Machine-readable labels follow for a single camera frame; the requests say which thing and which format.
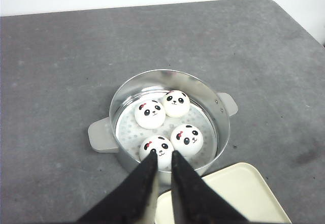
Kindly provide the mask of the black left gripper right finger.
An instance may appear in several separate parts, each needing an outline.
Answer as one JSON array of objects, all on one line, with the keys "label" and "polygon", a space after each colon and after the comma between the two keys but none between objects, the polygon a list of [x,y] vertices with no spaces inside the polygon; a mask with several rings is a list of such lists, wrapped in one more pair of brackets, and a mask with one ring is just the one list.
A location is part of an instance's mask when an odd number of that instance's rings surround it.
[{"label": "black left gripper right finger", "polygon": [[171,195],[175,223],[249,223],[178,151],[172,153]]}]

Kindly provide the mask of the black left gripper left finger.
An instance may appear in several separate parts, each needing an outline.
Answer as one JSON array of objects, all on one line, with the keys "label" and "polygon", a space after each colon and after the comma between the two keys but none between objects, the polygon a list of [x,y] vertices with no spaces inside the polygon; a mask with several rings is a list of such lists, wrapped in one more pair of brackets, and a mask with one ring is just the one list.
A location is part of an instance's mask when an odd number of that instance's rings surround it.
[{"label": "black left gripper left finger", "polygon": [[154,223],[159,192],[157,154],[147,157],[76,223]]}]

